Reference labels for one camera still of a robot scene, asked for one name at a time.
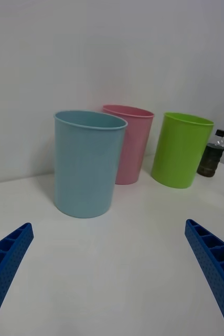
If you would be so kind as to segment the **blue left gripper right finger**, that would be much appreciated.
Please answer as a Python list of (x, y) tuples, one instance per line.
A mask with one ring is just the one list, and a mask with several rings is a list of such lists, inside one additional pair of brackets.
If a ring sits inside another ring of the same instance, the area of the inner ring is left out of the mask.
[(186, 220), (185, 236), (224, 318), (224, 241), (192, 219)]

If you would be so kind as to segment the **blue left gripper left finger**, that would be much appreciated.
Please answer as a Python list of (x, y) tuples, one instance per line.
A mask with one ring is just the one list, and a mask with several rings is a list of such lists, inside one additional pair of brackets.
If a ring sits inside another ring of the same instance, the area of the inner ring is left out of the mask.
[(25, 223), (0, 240), (0, 308), (33, 238), (31, 223)]

